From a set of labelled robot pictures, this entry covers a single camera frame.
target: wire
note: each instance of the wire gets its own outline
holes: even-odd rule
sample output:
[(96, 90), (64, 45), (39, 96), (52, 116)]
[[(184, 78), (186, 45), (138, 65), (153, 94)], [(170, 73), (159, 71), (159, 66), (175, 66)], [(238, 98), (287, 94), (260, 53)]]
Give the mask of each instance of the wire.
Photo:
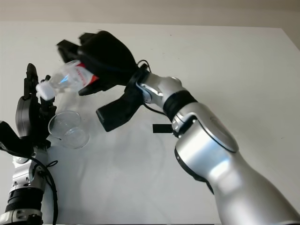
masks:
[(150, 68), (150, 65), (149, 65), (149, 62), (148, 62), (147, 60), (140, 60), (140, 61), (137, 62), (137, 66), (138, 66), (141, 62), (146, 63), (147, 66), (148, 66), (149, 72), (152, 73), (151, 68)]
[(52, 161), (51, 163), (49, 163), (46, 167), (52, 167), (52, 166), (55, 166), (56, 164), (58, 164), (58, 160), (54, 160)]
[(156, 110), (156, 109), (152, 109), (151, 107), (147, 106), (145, 103), (143, 103), (143, 106), (145, 106), (146, 109), (149, 109), (149, 110), (152, 111), (152, 112), (155, 112), (155, 113), (158, 113), (158, 114), (161, 114), (161, 115), (164, 115), (164, 116), (165, 116), (165, 113), (164, 113), (164, 112), (158, 111), (158, 110)]
[[(137, 66), (138, 66), (141, 62), (146, 63), (149, 72), (152, 73), (149, 62), (148, 62), (147, 60), (140, 60), (140, 61), (137, 62)], [(152, 112), (155, 112), (155, 113), (158, 113), (158, 114), (161, 114), (161, 115), (165, 115), (164, 112), (158, 111), (158, 110), (156, 110), (156, 109), (152, 109), (150, 106), (146, 105), (145, 103), (143, 103), (143, 106), (145, 106), (146, 109), (149, 109), (149, 110), (152, 111)]]
[(46, 173), (45, 176), (48, 177), (49, 180), (50, 180), (50, 182), (49, 182), (48, 179), (46, 179), (47, 183), (49, 184), (49, 186), (52, 190), (52, 194), (53, 194), (53, 223), (52, 224), (56, 225), (57, 217), (58, 217), (58, 203), (57, 203), (57, 190), (56, 190), (54, 179), (53, 179), (50, 171), (48, 170), (47, 166), (45, 166), (43, 163), (41, 163), (39, 160), (37, 160), (34, 157), (29, 157), (29, 159), (31, 159), (37, 165), (39, 165), (44, 170), (44, 172)]

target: white table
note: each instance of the white table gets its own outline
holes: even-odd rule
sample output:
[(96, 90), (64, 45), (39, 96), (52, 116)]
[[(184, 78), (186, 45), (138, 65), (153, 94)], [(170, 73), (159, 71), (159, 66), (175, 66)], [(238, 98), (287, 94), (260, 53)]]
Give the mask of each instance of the white table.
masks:
[[(300, 211), (300, 52), (281, 29), (0, 22), (0, 118), (15, 130), (27, 63), (40, 77), (62, 64), (55, 45), (103, 29), (152, 71), (175, 76), (221, 119), (244, 158)], [(152, 134), (168, 123), (141, 107), (126, 125), (106, 133), (95, 111), (122, 94), (117, 87), (87, 97), (60, 96), (58, 111), (76, 110), (91, 140), (80, 150), (53, 146), (49, 161), (59, 197), (60, 224), (219, 223), (214, 197), (174, 157), (176, 138)], [(69, 99), (74, 104), (66, 104)], [(0, 152), (0, 211), (11, 185), (11, 157)], [(47, 189), (44, 221), (52, 222)]]

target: bottle cap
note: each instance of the bottle cap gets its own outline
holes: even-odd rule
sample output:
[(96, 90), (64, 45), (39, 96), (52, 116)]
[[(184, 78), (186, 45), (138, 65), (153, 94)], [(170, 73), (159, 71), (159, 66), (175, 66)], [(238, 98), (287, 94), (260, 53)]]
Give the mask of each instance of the bottle cap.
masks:
[(46, 101), (55, 97), (55, 90), (47, 81), (39, 83), (36, 86), (36, 90), (40, 94), (40, 96)]

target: transparent cup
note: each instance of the transparent cup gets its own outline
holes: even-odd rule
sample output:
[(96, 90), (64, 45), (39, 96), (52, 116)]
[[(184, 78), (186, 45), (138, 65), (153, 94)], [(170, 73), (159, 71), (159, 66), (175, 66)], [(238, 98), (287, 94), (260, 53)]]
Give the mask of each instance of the transparent cup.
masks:
[(64, 147), (70, 149), (82, 148), (90, 139), (89, 134), (81, 127), (80, 115), (74, 111), (64, 111), (53, 116), (49, 121), (48, 131)]

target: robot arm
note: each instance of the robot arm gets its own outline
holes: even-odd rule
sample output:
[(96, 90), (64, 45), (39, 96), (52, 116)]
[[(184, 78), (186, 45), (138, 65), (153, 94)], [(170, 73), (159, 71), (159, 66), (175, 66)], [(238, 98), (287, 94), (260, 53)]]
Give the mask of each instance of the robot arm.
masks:
[(119, 99), (96, 111), (106, 131), (128, 122), (142, 104), (156, 104), (179, 138), (175, 146), (179, 164), (196, 180), (208, 184), (223, 225), (300, 224), (297, 211), (248, 165), (233, 136), (208, 107), (182, 87), (180, 80), (152, 74), (145, 64), (138, 68), (131, 52), (106, 31), (84, 34), (80, 41), (82, 46), (66, 40), (58, 44), (65, 62), (79, 59), (99, 77), (101, 85), (89, 85), (80, 95), (126, 86)]
[(41, 225), (41, 202), (46, 178), (53, 190), (53, 225), (58, 215), (57, 194), (53, 178), (44, 166), (47, 163), (47, 149), (50, 142), (47, 125), (55, 114), (54, 99), (38, 102), (35, 86), (38, 75), (34, 65), (27, 67), (24, 79), (24, 95), (20, 98), (16, 111), (16, 126), (19, 138), (12, 128), (0, 121), (0, 150), (13, 155), (15, 171), (9, 191), (5, 213), (0, 215), (0, 225)]
[(172, 122), (179, 137), (175, 156), (181, 167), (196, 180), (204, 179), (211, 185), (222, 224), (300, 223), (297, 211), (249, 166), (232, 135), (178, 79), (149, 73), (138, 85)]

